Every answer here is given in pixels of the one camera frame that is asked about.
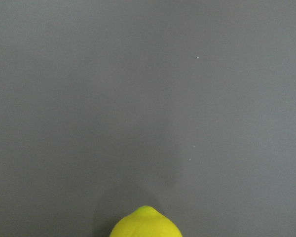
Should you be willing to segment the yellow lemon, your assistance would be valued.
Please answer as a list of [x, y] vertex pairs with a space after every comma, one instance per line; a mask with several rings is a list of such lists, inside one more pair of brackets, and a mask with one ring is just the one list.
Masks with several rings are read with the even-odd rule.
[[142, 206], [117, 222], [111, 237], [181, 237], [179, 228], [151, 206]]

